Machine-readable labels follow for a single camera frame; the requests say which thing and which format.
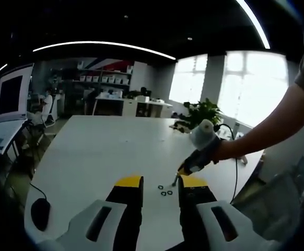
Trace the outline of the person's right hand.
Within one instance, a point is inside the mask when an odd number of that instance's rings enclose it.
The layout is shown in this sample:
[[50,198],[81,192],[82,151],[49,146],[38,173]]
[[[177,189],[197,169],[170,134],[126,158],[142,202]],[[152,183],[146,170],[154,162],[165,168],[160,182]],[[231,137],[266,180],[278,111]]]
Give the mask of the person's right hand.
[[237,156],[237,148],[234,141],[221,141],[212,155],[212,162],[217,164],[223,160],[237,158]]

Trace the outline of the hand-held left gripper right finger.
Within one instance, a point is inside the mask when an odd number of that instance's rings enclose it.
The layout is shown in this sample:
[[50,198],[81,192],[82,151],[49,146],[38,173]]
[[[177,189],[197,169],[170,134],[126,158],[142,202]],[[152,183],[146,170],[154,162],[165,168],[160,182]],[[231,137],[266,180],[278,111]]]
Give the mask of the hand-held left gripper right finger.
[[180,225],[186,250],[269,250],[252,221],[225,201],[216,200],[205,181],[180,176]]

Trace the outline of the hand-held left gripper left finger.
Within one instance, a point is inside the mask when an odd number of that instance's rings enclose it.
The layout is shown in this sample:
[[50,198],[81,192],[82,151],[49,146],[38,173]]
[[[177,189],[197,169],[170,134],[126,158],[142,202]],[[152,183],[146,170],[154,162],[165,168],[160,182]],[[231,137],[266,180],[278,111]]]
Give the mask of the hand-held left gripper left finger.
[[120,179],[69,222],[56,241],[62,250],[135,250],[142,223],[144,177]]

